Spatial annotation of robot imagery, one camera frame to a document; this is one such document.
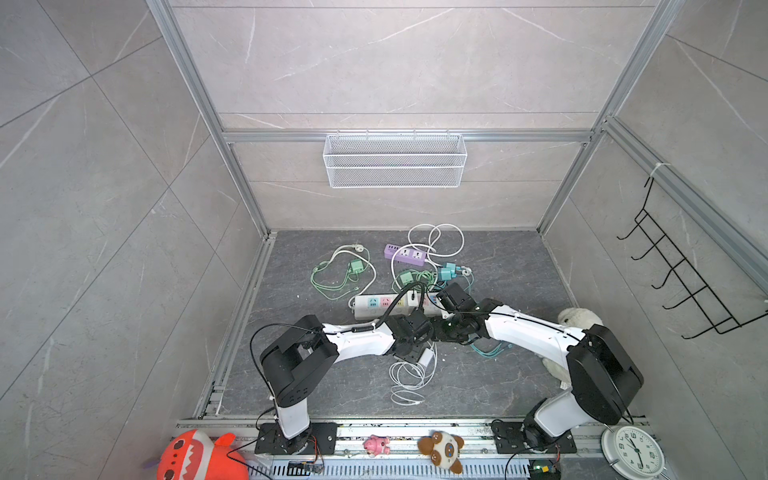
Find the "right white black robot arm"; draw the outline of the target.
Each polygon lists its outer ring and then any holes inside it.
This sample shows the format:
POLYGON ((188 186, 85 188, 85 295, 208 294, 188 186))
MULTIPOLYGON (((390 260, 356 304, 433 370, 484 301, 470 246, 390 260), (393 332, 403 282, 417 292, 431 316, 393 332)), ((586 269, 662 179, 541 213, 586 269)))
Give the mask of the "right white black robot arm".
POLYGON ((476 337, 519 346, 560 367, 565 390, 544 399, 520 427, 523 444, 542 451, 585 423, 616 425, 644 385, 635 362, 606 326, 588 328, 548 322, 493 299, 476 302, 457 285, 437 294, 450 317, 435 327, 439 341, 466 343, 476 337))

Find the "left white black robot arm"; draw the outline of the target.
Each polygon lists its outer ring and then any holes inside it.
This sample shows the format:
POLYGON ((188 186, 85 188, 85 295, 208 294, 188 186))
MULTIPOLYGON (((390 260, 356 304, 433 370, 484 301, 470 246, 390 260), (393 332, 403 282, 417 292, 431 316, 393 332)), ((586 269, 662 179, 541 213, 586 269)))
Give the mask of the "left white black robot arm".
POLYGON ((298 453, 312 439, 307 399, 334 364, 363 356, 405 360, 431 340, 433 328, 423 307, 428 291, 423 282, 407 284, 368 323, 326 324, 306 315, 293 324, 269 323, 254 332, 249 353, 274 405, 278 452, 298 453))

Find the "white pastel power strip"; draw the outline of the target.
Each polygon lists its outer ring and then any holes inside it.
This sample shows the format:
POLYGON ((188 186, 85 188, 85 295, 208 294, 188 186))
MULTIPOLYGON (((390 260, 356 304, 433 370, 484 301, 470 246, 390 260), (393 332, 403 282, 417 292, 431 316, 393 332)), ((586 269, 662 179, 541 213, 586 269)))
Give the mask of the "white pastel power strip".
MULTIPOLYGON (((391 315, 410 315, 418 306, 420 293, 409 291, 397 303, 394 302, 396 294, 358 295, 352 302, 354 317, 359 321, 375 320, 381 317, 385 311, 393 306, 391 315)), ((422 302, 424 313, 427 317, 447 318, 449 313, 442 310, 442 305, 435 294, 430 294, 422 302)))

